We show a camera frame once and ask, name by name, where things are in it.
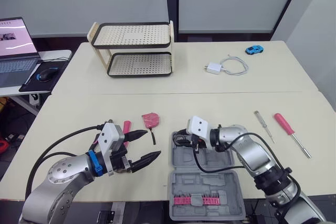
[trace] mouse pad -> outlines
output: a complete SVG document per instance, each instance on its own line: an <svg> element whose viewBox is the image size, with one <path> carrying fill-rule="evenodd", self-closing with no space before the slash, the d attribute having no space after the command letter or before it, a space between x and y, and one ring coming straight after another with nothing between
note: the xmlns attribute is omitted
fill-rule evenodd
<svg viewBox="0 0 336 224"><path fill-rule="evenodd" d="M27 91L51 91L53 90L54 86L56 85L58 79L64 72L65 68L68 65L68 61L51 61L51 62L43 62L37 68L37 70L33 73L33 75L29 78L26 84L23 84L22 87L19 89L20 92L27 92ZM56 73L51 80L46 82L41 82L37 80L37 75L41 73L45 69L49 68L59 68L59 72Z"/></svg>

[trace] white cable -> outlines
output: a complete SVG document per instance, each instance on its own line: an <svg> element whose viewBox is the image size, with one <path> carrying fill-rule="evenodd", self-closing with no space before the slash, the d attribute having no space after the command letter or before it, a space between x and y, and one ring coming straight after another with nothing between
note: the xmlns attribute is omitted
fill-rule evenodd
<svg viewBox="0 0 336 224"><path fill-rule="evenodd" d="M238 73L233 73L233 72L227 70L227 69L224 68L224 66L223 66L223 63L224 63L225 61L227 61L227 60L236 60L236 61L240 62L240 63L243 65L243 67L244 67L245 70L242 71L242 72L238 72ZM232 76L241 76L241 75L246 74L246 73L248 72L248 65L247 65L242 59L240 59L240 58L238 58L238 57L235 57L235 56L228 55L228 58L221 60L219 64L222 65L222 67L221 67L221 71L223 71L223 72L225 72L225 73L227 73L227 74L230 74L230 75L232 75Z"/></svg>

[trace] red screwdriver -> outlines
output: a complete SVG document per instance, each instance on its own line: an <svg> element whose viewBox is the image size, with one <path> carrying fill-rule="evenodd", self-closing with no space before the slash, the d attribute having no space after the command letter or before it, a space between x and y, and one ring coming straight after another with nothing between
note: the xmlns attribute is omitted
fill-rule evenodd
<svg viewBox="0 0 336 224"><path fill-rule="evenodd" d="M290 135L295 142L300 146L301 150L304 152L304 154L307 156L307 158L311 158L311 155L309 152L304 148L304 146L301 144L301 142L296 138L294 135L294 130L290 127L290 125L287 123L286 119L280 114L276 113L274 115L275 120L280 124L280 126L287 132L288 135Z"/></svg>

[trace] white charger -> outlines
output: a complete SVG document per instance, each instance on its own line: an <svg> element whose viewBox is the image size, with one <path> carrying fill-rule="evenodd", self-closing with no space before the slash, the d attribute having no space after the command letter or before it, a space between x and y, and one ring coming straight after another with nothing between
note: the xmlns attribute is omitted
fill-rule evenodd
<svg viewBox="0 0 336 224"><path fill-rule="evenodd" d="M241 71L241 72L237 72L237 73L233 73L233 72L229 71L228 69L223 67L223 63L227 60L236 60L236 61L240 62L243 65L244 70ZM240 59L236 56L231 56L231 55L228 55L228 58L221 60L219 64L210 62L204 68L209 73L219 74L221 71L223 71L223 72L225 72L229 75L232 75L232 76L241 76L243 74L246 74L247 71L248 71L248 65L242 59Z"/></svg>
<svg viewBox="0 0 336 224"><path fill-rule="evenodd" d="M205 69L209 73L219 74L222 69L222 65L218 63L210 62L208 66L205 66Z"/></svg>

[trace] laptop screen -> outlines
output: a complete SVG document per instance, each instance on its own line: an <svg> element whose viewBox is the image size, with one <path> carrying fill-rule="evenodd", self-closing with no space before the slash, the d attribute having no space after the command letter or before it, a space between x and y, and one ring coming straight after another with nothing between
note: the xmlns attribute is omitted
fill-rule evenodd
<svg viewBox="0 0 336 224"><path fill-rule="evenodd" d="M22 18L0 19L0 58L37 53Z"/></svg>

